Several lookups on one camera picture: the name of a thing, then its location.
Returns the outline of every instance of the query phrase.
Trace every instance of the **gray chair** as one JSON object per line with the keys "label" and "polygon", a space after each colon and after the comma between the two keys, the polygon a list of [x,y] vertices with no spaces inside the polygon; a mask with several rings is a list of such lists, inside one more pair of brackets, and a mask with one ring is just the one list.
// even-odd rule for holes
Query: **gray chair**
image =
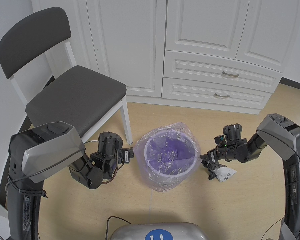
{"label": "gray chair", "polygon": [[[132,134],[126,86],[112,78],[76,65],[70,46],[71,31],[65,11],[59,7],[35,12],[16,23],[0,41],[0,64],[26,105],[34,126],[64,121],[87,141],[120,109],[128,144]],[[72,68],[64,72],[32,100],[22,93],[14,74],[56,44],[64,42]]]}

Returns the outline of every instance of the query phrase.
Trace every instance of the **gray upholstered seat cushion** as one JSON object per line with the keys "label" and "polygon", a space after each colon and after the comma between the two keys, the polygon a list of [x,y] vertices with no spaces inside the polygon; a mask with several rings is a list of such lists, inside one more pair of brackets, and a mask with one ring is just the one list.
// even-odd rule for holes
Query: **gray upholstered seat cushion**
{"label": "gray upholstered seat cushion", "polygon": [[82,66],[74,66],[26,106],[34,126],[64,121],[82,137],[126,94],[126,86]]}

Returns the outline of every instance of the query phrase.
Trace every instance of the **cabinet base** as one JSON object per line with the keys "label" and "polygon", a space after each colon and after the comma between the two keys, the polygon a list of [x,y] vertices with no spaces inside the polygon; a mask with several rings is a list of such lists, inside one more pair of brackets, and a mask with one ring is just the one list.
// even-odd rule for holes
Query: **cabinet base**
{"label": "cabinet base", "polygon": [[146,104],[156,104],[156,105],[166,105],[166,106],[178,106],[178,107],[187,107],[187,108],[198,108],[198,109],[206,109],[206,110],[221,110],[221,111],[229,111],[229,112],[238,112],[245,114],[259,114],[261,111],[257,108],[249,108],[249,107],[241,107],[241,106],[229,106],[222,104],[214,104],[214,103],[205,103],[205,102],[193,102],[193,101],[185,101],[185,100],[176,100],[176,99],[165,99],[165,98],[157,98],[157,97],[146,97],[146,96],[135,96],[135,95],[127,95],[127,102],[136,102],[136,103],[146,103]]}

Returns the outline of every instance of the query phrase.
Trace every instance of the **curved silver handle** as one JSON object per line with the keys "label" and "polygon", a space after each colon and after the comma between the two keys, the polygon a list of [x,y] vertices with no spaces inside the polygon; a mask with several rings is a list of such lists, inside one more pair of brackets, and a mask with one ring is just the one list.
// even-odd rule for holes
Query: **curved silver handle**
{"label": "curved silver handle", "polygon": [[216,96],[216,97],[219,97],[219,98],[229,98],[230,97],[230,95],[227,95],[227,96],[223,96],[223,95],[219,95],[219,94],[214,94],[214,96]]}
{"label": "curved silver handle", "polygon": [[229,74],[229,73],[226,73],[226,72],[222,72],[223,75],[226,75],[226,76],[230,76],[230,77],[234,77],[234,78],[237,78],[239,76],[239,74]]}

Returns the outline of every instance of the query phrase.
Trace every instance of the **floor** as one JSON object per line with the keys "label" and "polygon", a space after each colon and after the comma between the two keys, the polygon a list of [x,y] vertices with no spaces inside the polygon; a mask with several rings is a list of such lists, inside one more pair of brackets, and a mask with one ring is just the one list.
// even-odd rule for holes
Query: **floor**
{"label": "floor", "polygon": [[[154,128],[184,122],[206,153],[215,147],[214,137],[222,134],[225,125],[240,123],[242,137],[248,139],[270,113],[282,114],[300,125],[300,90],[280,84],[259,115],[138,103],[128,103],[128,110],[134,143]],[[125,140],[119,112],[91,139],[105,130]],[[97,142],[87,144],[88,155],[96,150]],[[96,190],[80,185],[65,168],[44,183],[49,198],[41,200],[41,240],[104,239],[106,220],[111,215],[131,223],[192,222],[211,240],[260,240],[284,215],[282,160],[267,147],[256,160],[227,165],[237,173],[226,182],[209,181],[206,169],[200,167],[164,193],[151,190],[141,181],[136,159],[126,164],[110,184]],[[109,235],[124,224],[112,219]],[[264,239],[278,239],[279,227],[279,223],[273,226]]]}

